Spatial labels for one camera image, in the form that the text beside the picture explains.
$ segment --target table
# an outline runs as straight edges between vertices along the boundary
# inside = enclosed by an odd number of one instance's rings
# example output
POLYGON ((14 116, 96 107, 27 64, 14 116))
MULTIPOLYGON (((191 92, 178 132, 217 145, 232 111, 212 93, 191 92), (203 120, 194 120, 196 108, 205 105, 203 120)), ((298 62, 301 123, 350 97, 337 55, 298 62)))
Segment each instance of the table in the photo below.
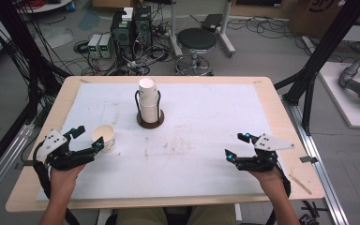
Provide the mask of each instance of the table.
MULTIPOLYGON (((157 83, 244 83, 252 84, 257 92, 265 117, 272 134, 281 139, 295 144, 292 151, 278 152, 283 158, 285 167, 292 182, 291 199, 320 199, 324 192, 318 176, 310 163, 302 163, 300 158, 306 155, 303 145, 293 128, 284 107, 278 97, 273 84, 265 77, 153 77, 157 83)), ((140 77, 69 77, 52 106, 52 110, 37 138, 37 143, 43 141, 44 136, 51 128, 61 130, 67 114, 71 108, 77 91, 82 83, 135 83, 140 77)), ((40 189, 38 178, 32 167, 25 167, 15 185, 8 201, 9 212, 43 211, 47 202, 36 201, 40 189)), ((165 197, 154 199, 111 199, 111 200, 87 200, 72 201, 69 208, 73 209, 102 209, 102 208, 126 208, 143 206, 175 206, 214 203, 246 203, 268 201, 262 195, 227 195, 227 196, 203 196, 203 197, 165 197)))

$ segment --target paper cup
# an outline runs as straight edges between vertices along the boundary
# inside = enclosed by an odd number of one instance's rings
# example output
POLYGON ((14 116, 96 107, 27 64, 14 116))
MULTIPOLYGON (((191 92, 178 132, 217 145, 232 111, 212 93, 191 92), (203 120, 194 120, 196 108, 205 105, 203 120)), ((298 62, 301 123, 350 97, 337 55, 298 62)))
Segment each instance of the paper cup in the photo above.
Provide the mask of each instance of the paper cup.
POLYGON ((159 119, 157 106, 158 106, 157 104, 152 106, 145 106, 140 104, 142 120, 144 120, 147 123, 155 123, 159 119))
POLYGON ((96 127, 92 132, 93 142, 97 141, 101 136, 104 139, 103 152, 111 152, 115 149, 115 137, 114 129, 111 125, 100 125, 96 127))
POLYGON ((155 105, 158 102, 158 90, 154 79, 141 78, 139 81, 140 103, 145 106, 155 105))

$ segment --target table leg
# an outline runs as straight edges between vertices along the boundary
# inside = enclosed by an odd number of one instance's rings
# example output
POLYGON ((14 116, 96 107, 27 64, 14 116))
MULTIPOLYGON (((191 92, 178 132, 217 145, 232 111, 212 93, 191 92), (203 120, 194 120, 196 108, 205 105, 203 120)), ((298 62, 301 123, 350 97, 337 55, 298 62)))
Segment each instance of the table leg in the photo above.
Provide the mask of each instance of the table leg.
POLYGON ((183 56, 183 52, 177 45, 177 38, 176 38, 176 1, 171 1, 171 8, 172 8, 172 30, 169 31, 169 37, 171 38, 172 47, 174 49, 174 53, 177 58, 183 56))
POLYGON ((232 0, 226 1, 226 5, 224 7, 224 12, 223 12, 223 15, 224 15, 223 23, 222 23, 221 27, 217 28, 218 37, 221 39, 221 41, 224 43, 227 50, 229 51, 230 58, 235 53, 235 48, 233 47, 233 45, 231 44, 230 40, 227 38, 227 35, 226 35, 226 28, 227 28, 227 22, 229 20, 229 15, 230 15, 231 2, 232 2, 232 0))

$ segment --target round stool seat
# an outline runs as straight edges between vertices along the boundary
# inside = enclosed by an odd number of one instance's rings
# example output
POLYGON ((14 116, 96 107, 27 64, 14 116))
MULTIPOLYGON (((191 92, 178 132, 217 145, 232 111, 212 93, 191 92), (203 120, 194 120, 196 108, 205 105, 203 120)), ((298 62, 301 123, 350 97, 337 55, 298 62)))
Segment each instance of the round stool seat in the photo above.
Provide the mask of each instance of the round stool seat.
POLYGON ((189 28, 178 33, 177 43, 190 51, 206 51, 215 47, 216 37, 207 30, 201 28, 189 28))

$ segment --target stacked cups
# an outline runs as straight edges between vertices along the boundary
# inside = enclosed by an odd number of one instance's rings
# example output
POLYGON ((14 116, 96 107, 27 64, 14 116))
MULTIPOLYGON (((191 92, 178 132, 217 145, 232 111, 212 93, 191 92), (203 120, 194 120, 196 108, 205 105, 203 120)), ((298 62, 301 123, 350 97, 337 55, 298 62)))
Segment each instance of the stacked cups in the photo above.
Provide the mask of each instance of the stacked cups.
POLYGON ((160 117, 160 109, 158 108, 159 94, 154 79, 142 78, 139 81, 139 91, 142 120, 146 123, 156 123, 160 117))

